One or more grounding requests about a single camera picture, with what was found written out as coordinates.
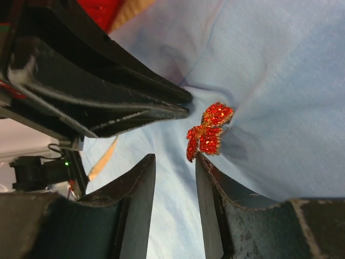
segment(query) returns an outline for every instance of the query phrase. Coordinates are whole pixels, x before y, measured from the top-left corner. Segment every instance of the red sparkly bow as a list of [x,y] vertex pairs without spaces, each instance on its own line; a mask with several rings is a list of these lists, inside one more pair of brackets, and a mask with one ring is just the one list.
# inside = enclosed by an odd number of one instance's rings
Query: red sparkly bow
[[187,159],[192,162],[198,151],[207,155],[219,155],[221,125],[230,121],[233,109],[221,103],[212,104],[203,113],[201,125],[188,130]]

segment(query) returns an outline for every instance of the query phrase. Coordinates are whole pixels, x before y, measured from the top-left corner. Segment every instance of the wrinkled fabric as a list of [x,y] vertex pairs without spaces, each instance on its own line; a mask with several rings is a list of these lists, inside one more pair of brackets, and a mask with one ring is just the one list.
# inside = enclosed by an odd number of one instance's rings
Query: wrinkled fabric
[[[185,135],[212,103],[236,112],[224,173],[275,200],[345,196],[345,6],[331,0],[157,0],[111,37],[194,95],[191,116],[119,136],[91,192],[155,153],[149,259],[205,258]],[[85,168],[113,139],[87,139]]]

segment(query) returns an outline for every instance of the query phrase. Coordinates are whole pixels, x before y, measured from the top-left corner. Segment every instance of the red glitter object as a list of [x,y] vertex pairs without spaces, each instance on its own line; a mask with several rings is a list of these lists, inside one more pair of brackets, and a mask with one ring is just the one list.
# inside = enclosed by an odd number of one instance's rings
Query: red glitter object
[[124,0],[77,0],[87,14],[109,33],[112,23],[117,17]]
[[191,128],[187,133],[187,159],[192,162],[197,152],[207,155],[219,155],[221,125],[231,120],[233,109],[221,104],[212,104],[203,113],[201,125]]
[[6,89],[7,91],[11,92],[13,98],[16,98],[16,99],[25,99],[25,98],[26,98],[25,95],[19,93],[18,91],[16,91],[15,89],[13,89],[11,86],[5,84],[5,83],[2,82],[1,80],[0,80],[0,88],[4,88],[4,89]]

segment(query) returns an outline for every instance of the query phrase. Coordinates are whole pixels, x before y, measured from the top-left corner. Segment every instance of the black cable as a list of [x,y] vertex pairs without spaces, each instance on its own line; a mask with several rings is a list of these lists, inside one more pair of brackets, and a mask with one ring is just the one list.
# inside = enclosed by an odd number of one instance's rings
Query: black cable
[[56,148],[53,148],[53,146],[59,148],[59,145],[54,144],[54,143],[51,143],[51,144],[48,145],[48,149],[51,150],[51,151],[53,151],[53,152],[56,152],[56,153],[60,154],[59,157],[57,157],[57,158],[47,158],[47,157],[41,156],[41,155],[38,155],[37,157],[38,157],[38,158],[41,158],[41,159],[46,159],[46,160],[60,160],[60,159],[65,158],[64,154],[62,153],[62,151],[61,151],[61,150],[58,150],[58,149],[56,149]]

